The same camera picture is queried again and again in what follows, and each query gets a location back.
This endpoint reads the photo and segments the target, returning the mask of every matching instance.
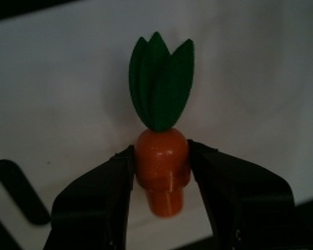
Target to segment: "white surface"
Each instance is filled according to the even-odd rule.
[[[187,136],[271,169],[313,198],[313,1],[81,1],[0,21],[0,159],[23,167],[49,208],[66,185],[144,130],[129,65],[140,36],[196,44],[179,123]],[[183,214],[156,219],[137,187],[129,249],[172,249],[212,233],[192,183]],[[0,185],[0,219],[26,248],[33,227]]]

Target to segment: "orange carrot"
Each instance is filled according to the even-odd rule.
[[[184,207],[184,187],[191,180],[189,148],[177,129],[157,133],[148,129],[136,144],[137,180],[146,189],[150,209],[161,217]]]
[[[136,175],[160,217],[181,212],[191,180],[188,141],[173,126],[184,112],[192,79],[192,41],[171,54],[158,32],[149,42],[140,38],[130,60],[130,95],[149,129],[136,143]]]

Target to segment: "carrot top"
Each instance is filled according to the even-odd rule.
[[[130,58],[130,96],[144,124],[154,132],[179,122],[193,81],[193,41],[188,39],[173,54],[158,32],[148,42],[138,39]]]

